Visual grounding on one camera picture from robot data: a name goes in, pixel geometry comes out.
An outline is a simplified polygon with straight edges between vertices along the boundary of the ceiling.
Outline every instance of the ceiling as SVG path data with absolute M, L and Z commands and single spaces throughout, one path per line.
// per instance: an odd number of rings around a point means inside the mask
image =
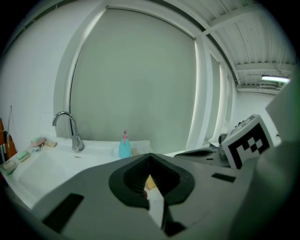
M 177 0 L 197 14 L 234 64 L 238 88 L 280 84 L 262 82 L 261 75 L 291 77 L 296 53 L 272 16 L 253 0 Z

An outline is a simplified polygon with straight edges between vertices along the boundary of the black rectangle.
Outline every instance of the black rectangle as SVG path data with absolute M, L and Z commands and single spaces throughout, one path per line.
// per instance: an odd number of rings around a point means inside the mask
M 212 177 L 223 180 L 223 181 L 227 181 L 227 182 L 234 182 L 234 180 L 235 180 L 235 177 L 224 175 L 224 174 L 221 174 L 221 173 L 215 173 L 215 174 L 212 175 Z
M 43 220 L 43 223 L 60 233 L 82 200 L 83 196 L 70 194 Z

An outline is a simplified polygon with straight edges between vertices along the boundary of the pink pump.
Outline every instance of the pink pump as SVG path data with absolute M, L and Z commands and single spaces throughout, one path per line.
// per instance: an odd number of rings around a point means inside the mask
M 124 139 L 124 144 L 126 143 L 126 139 L 128 139 L 127 137 L 127 130 L 124 130 L 124 135 L 122 136 L 122 138 Z

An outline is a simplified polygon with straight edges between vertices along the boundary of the black slot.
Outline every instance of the black slot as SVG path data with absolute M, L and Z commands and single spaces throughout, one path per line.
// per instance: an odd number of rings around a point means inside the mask
M 211 154 L 211 150 L 197 150 L 197 151 L 191 151 L 187 153 L 180 153 L 179 156 L 195 156 L 195 157 L 205 157 Z
M 233 176 L 228 176 L 228 175 L 224 175 L 224 174 L 220 174 L 220 173 L 215 173 L 212 175 L 213 178 L 217 178 L 226 182 L 234 182 L 235 177 Z
M 82 200 L 83 196 L 70 194 L 43 220 L 43 223 L 60 233 Z
M 149 201 L 144 198 L 149 174 L 169 206 L 183 203 L 195 186 L 195 179 L 187 170 L 150 153 L 114 171 L 109 187 L 125 205 L 149 209 Z

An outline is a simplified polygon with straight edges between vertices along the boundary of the green soap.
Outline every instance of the green soap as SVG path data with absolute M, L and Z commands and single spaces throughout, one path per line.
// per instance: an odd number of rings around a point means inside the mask
M 22 152 L 19 152 L 18 154 L 17 154 L 17 158 L 18 159 L 21 159 L 21 158 L 23 158 L 24 156 L 26 156 L 28 154 L 28 151 L 22 151 Z
M 40 139 L 41 139 L 41 137 L 36 137 L 36 138 L 32 139 L 31 141 L 32 141 L 32 142 L 36 142 L 36 141 L 38 141 L 38 140 L 40 140 Z

